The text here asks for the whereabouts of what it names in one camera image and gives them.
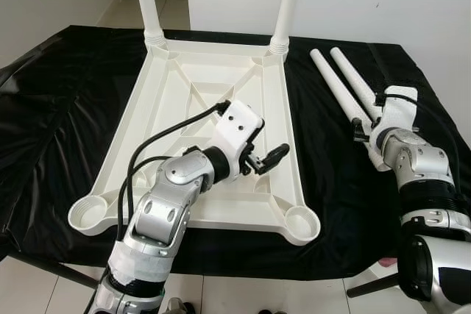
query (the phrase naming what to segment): metal stand leg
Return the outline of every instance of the metal stand leg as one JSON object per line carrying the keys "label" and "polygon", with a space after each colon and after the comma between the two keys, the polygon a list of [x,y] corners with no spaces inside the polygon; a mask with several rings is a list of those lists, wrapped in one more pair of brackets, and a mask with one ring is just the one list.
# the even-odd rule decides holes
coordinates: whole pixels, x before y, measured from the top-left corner
{"label": "metal stand leg", "polygon": [[68,268],[65,265],[52,261],[37,259],[34,257],[28,257],[17,251],[11,251],[8,255],[17,260],[22,261],[23,263],[33,265],[37,268],[41,268],[52,274],[56,274],[66,279],[70,279],[71,281],[80,283],[81,285],[87,286],[89,288],[96,288],[96,286],[98,285],[98,281],[96,281],[95,279],[92,279],[91,277],[84,275],[81,272],[74,270],[73,268]]}
{"label": "metal stand leg", "polygon": [[349,298],[363,296],[364,294],[384,290],[385,288],[390,288],[395,285],[399,285],[399,274],[392,274],[382,279],[376,279],[375,281],[365,283],[364,285],[350,288],[347,290],[347,296]]}

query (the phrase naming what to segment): tiled floor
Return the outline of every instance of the tiled floor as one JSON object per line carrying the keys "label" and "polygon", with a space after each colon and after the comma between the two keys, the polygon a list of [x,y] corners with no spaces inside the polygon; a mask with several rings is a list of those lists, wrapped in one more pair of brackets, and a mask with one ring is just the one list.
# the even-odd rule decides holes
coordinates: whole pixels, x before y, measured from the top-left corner
{"label": "tiled floor", "polygon": [[[81,269],[91,276],[100,274],[96,268]],[[177,296],[203,314],[256,314],[261,309],[288,314],[425,314],[418,302],[397,288],[354,299],[346,297],[345,288],[373,279],[369,271],[351,279],[308,282],[171,274],[163,304]],[[0,263],[3,313],[80,314],[92,292],[9,257]]]}
{"label": "tiled floor", "polygon": [[[188,0],[155,0],[155,3],[162,28],[190,29]],[[100,21],[100,26],[143,29],[139,1],[121,0],[116,3]]]}

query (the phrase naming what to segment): black tablecloth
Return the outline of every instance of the black tablecloth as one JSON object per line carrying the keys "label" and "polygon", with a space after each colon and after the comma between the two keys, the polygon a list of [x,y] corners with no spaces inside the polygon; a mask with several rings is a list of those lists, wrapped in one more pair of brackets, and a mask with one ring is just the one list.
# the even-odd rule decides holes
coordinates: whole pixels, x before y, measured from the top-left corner
{"label": "black tablecloth", "polygon": [[[167,31],[167,38],[267,44],[268,36]],[[392,172],[379,173],[309,57],[338,46],[374,91],[414,86],[458,144],[471,194],[471,152],[422,72],[397,45],[292,38],[285,64],[306,203],[322,222],[306,246],[264,232],[188,229],[173,272],[281,279],[351,276],[394,254],[400,205]],[[116,228],[86,237],[69,207],[99,172],[146,55],[141,30],[71,26],[0,70],[0,249],[66,263],[106,263]],[[450,151],[418,113],[420,134]]]}

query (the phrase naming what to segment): robotic arm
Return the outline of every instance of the robotic arm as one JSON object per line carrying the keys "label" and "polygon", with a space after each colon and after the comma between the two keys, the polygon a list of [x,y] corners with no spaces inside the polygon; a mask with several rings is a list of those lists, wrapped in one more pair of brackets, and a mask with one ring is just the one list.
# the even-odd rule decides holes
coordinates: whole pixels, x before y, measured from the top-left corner
{"label": "robotic arm", "polygon": [[396,175],[402,208],[403,244],[397,263],[401,289],[430,314],[451,314],[470,306],[470,211],[453,181],[445,151],[414,132],[417,90],[391,86],[376,96],[339,49],[330,54],[366,109],[320,51],[311,51],[352,122],[354,139],[364,143],[379,171],[392,169]]}
{"label": "robotic arm", "polygon": [[152,189],[139,201],[122,240],[117,240],[87,313],[157,313],[163,286],[190,219],[191,205],[222,180],[232,182],[249,166],[263,174],[288,153],[281,145],[260,160],[252,153],[263,119],[234,101],[216,125],[208,146],[194,146],[157,170]]}

